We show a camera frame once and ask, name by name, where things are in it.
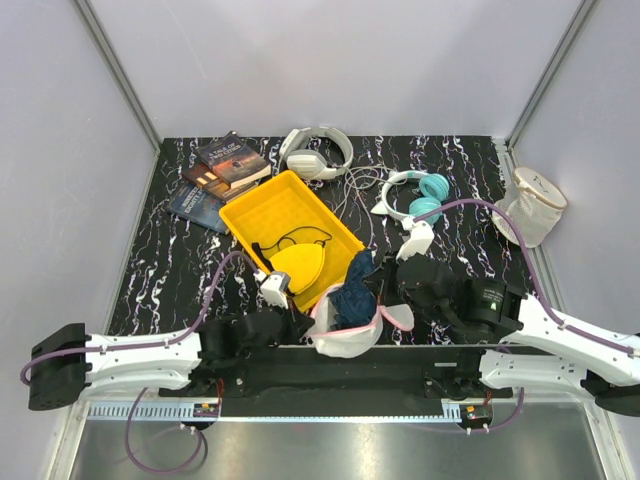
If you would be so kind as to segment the white pink mesh laundry bag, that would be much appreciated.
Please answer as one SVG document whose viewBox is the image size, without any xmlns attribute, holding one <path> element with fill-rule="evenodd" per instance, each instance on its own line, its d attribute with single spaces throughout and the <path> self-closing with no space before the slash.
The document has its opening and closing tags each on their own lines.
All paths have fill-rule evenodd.
<svg viewBox="0 0 640 480">
<path fill-rule="evenodd" d="M 377 304 L 374 315 L 364 326 L 332 330 L 337 311 L 328 296 L 341 286 L 342 283 L 330 286 L 311 311 L 314 324 L 305 333 L 305 338 L 319 354 L 335 358 L 362 355 L 378 342 L 385 322 L 405 332 L 414 328 L 414 313 L 408 304 L 389 307 Z"/>
</svg>

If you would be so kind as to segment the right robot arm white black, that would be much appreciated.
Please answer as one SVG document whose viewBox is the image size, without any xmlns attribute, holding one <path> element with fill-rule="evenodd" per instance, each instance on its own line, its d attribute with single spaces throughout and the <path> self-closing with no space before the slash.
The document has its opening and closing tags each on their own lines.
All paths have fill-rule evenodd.
<svg viewBox="0 0 640 480">
<path fill-rule="evenodd" d="M 417 255 L 384 259 L 382 300 L 444 328 L 456 345 L 476 348 L 438 380 L 449 398 L 511 387 L 574 391 L 627 417 L 639 414 L 639 337 L 603 329 L 553 309 L 507 283 L 454 274 Z"/>
</svg>

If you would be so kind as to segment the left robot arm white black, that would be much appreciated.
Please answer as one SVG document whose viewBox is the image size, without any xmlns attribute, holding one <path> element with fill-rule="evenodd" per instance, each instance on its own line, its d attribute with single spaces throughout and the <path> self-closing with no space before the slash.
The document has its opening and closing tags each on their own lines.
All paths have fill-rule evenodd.
<svg viewBox="0 0 640 480">
<path fill-rule="evenodd" d="M 50 411 L 80 399 L 137 394 L 164 397 L 213 395 L 232 384 L 245 361 L 260 350 L 296 345 L 314 320 L 295 306 L 267 306 L 155 335 L 90 335 L 71 323 L 36 344 L 21 378 L 28 408 Z"/>
</svg>

